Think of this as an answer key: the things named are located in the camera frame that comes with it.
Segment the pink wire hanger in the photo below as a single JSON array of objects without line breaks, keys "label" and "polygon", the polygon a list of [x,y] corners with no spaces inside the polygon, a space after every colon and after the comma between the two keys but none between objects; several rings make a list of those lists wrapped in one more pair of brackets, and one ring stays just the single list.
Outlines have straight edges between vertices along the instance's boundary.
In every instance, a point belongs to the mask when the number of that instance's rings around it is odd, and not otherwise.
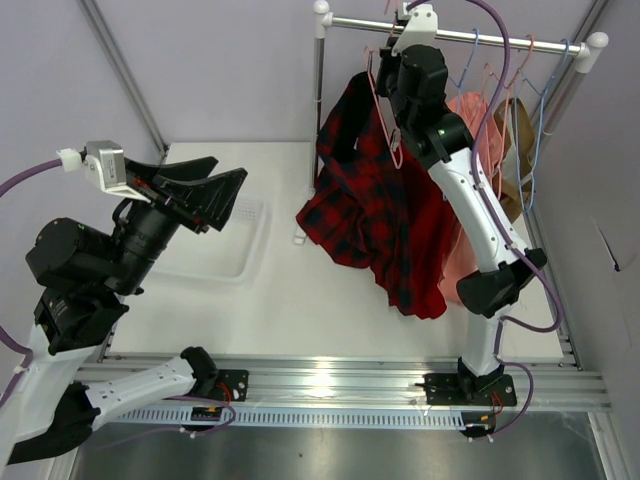
[{"label": "pink wire hanger", "polygon": [[381,108],[380,98],[377,94],[376,82],[374,80],[373,72],[372,72],[373,49],[369,46],[365,46],[363,50],[363,55],[364,55],[364,62],[365,62],[365,73],[366,73],[367,80],[369,83],[369,88],[373,97],[375,111],[382,128],[384,139],[385,139],[389,154],[391,156],[394,168],[396,170],[400,170],[403,165],[404,157],[403,157],[402,149],[400,147],[400,143],[396,140],[396,134],[398,133],[398,130],[396,127],[389,129],[385,120],[385,115],[383,114],[383,111]]}]

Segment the red navy plaid skirt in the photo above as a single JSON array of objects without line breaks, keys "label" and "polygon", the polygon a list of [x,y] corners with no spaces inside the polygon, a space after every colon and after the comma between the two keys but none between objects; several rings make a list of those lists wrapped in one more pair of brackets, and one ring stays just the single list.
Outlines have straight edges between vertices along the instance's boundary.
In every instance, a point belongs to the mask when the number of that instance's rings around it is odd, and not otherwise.
[{"label": "red navy plaid skirt", "polygon": [[367,74],[351,78],[321,127],[323,167],[296,220],[342,266],[369,269],[388,302],[416,315],[404,187],[375,111]]}]

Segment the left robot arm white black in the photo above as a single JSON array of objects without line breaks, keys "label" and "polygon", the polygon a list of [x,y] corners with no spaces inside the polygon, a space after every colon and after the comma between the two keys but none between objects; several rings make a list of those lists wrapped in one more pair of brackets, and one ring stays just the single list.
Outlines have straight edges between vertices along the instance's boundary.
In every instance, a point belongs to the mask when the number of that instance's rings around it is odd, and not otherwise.
[{"label": "left robot arm white black", "polygon": [[38,234],[26,262],[42,295],[23,359],[1,398],[1,459],[6,465],[76,449],[108,422],[171,398],[210,398],[218,368],[201,347],[162,365],[102,383],[76,374],[125,315],[143,281],[180,228],[201,234],[228,222],[247,171],[218,172],[212,156],[153,166],[104,153],[68,151],[61,166],[83,167],[119,197],[111,233],[63,217]]}]

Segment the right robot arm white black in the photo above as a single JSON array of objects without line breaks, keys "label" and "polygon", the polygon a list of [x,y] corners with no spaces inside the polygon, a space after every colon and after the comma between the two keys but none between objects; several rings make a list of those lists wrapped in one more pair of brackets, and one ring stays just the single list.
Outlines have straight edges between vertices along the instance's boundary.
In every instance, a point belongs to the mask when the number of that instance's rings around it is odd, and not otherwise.
[{"label": "right robot arm white black", "polygon": [[457,371],[427,374],[421,386],[431,406],[514,406],[512,378],[498,359],[503,319],[547,257],[514,232],[472,151],[471,133],[446,104],[447,80],[434,47],[391,40],[380,51],[377,93],[389,100],[403,144],[449,201],[477,264],[456,284],[469,314]]}]

